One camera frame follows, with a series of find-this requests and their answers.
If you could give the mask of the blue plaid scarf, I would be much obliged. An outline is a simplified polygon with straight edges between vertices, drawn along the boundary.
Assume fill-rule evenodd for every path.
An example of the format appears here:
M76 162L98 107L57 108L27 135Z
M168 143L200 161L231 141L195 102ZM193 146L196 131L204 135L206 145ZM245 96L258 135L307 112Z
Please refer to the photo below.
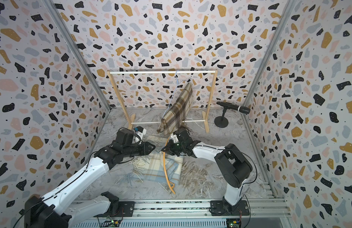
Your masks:
M176 185L181 179L184 158L166 154L166 168L169 180ZM141 180L167 184L163 169L163 153L154 150L148 156L138 157L130 162L133 173Z

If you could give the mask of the brown plaid scarf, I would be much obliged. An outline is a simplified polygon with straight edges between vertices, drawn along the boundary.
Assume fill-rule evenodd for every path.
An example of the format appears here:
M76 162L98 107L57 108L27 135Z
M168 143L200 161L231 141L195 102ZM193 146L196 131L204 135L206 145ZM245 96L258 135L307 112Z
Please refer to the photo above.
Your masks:
M180 96L170 109L166 110L157 129L158 133L164 135L172 134L181 128L193 103L192 83L187 83Z

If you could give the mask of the orange wooden hanger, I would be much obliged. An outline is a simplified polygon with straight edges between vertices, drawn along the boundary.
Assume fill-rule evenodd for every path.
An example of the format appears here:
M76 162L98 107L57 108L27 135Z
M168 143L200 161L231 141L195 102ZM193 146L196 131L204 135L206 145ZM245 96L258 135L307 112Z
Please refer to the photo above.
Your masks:
M175 194L175 190L174 190L174 187L175 187L175 184L172 183L169 178L168 178L168 174L167 174L167 168L166 168L166 160L165 160L165 157L166 157L166 153L162 150L162 153L163 153L163 169L164 169L164 174L165 174L165 179L166 179L166 182L167 182L167 185L170 189L170 191Z

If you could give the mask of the light blue wire hanger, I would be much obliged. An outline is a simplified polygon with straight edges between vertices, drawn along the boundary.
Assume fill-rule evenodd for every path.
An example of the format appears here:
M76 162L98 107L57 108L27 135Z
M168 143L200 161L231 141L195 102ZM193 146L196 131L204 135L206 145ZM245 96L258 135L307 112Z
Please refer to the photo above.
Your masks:
M171 106L172 106L173 98L174 98L174 96L175 96L175 94L176 94L176 90L177 90L177 88L178 88L178 86L180 85L180 82L181 82L181 81L179 80L179 77L178 77L179 74L180 74L180 70L177 70L177 71L175 72L176 88L174 89L174 91L173 91L173 93L172 93L172 95L171 95L171 100L170 100L170 102L168 103L167 109L166 109L165 112L163 113L162 118L164 118L166 112L167 112L167 111L171 108Z

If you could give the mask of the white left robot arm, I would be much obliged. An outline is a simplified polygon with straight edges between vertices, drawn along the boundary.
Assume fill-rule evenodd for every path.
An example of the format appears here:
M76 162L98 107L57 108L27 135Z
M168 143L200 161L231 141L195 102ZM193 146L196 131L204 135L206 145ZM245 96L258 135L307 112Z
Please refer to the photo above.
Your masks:
M59 187L40 198L33 196L27 200L24 227L71 228L94 216L123 214L119 198L110 192L80 204L73 204L73 201L99 177L123 164L124 158L151 154L156 147L143 141L145 134L146 129L141 126L133 130L120 128L110 145L94 152L87 164Z

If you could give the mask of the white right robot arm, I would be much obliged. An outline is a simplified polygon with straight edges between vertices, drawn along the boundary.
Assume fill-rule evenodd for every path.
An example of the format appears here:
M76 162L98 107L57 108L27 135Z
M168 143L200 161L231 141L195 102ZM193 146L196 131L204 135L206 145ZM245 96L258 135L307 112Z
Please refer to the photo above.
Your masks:
M234 145L225 147L212 146L204 142L193 140L185 128L181 128L170 135L170 138L160 152L151 153L145 160L144 177L159 178L166 181L169 189L174 191L174 183L167 175L166 155L189 156L215 162L227 182L227 189L222 200L210 202L210 213L213 216L242 215L239 208L242 205L242 189L253 171L251 163L244 154Z

